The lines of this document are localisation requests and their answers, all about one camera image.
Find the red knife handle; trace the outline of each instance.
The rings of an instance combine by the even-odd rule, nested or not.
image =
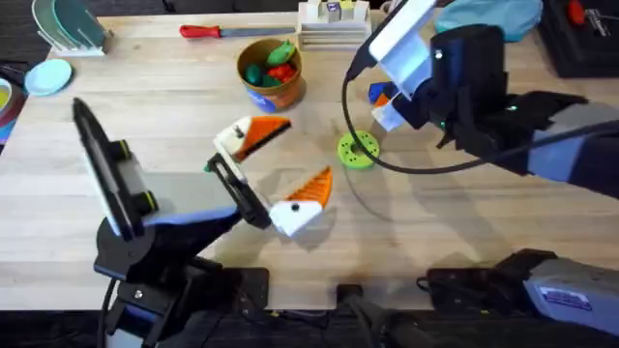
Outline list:
[[[181,25],[179,29],[181,36],[186,39],[195,38],[221,38],[221,29],[219,26],[203,27],[199,25]]]
[[[578,0],[570,0],[568,3],[568,19],[573,25],[582,25],[585,20],[585,12]]]

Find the knife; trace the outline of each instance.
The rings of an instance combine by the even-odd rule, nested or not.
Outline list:
[[[294,27],[276,27],[276,28],[234,28],[221,29],[216,26],[199,26],[199,25],[181,25],[179,29],[181,36],[186,39],[196,38],[232,38],[232,37],[248,37],[248,36],[267,36],[279,34],[291,34],[296,31]]]

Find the green toy vegetable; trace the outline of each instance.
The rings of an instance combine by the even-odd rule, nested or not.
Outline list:
[[[256,64],[250,64],[245,69],[245,80],[254,85],[260,86],[262,84],[262,70]]]
[[[281,85],[281,81],[269,76],[268,74],[262,75],[262,85],[260,87],[275,87]]]
[[[287,62],[294,54],[295,49],[294,44],[291,42],[287,41],[283,43],[269,54],[269,57],[267,58],[267,65],[270,67],[276,67]]]

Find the label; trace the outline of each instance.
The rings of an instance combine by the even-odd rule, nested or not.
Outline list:
[[[269,101],[268,99],[264,98],[263,96],[259,95],[258,93],[249,88],[247,88],[247,90],[253,102],[255,102],[255,104],[258,105],[258,107],[260,107],[262,111],[275,112],[275,110],[277,110],[272,101]]]
[[[589,23],[591,26],[603,37],[608,38],[611,36],[610,30],[604,22],[602,21],[603,15],[600,14],[598,9],[587,9],[585,10],[585,14],[589,19]]]
[[[572,308],[588,311],[592,310],[589,299],[587,299],[584,294],[549,287],[539,287],[538,290],[544,297],[544,300],[548,303],[566,305]]]

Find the toy pepper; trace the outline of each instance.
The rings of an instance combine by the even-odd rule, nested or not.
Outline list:
[[[292,78],[292,76],[294,76],[294,73],[296,72],[296,70],[294,68],[292,68],[292,66],[288,63],[282,64],[278,67],[274,67],[269,69],[269,71],[267,72],[267,74],[271,77],[274,77],[276,79],[278,79],[279,81],[281,81],[282,83],[287,82],[290,78]]]

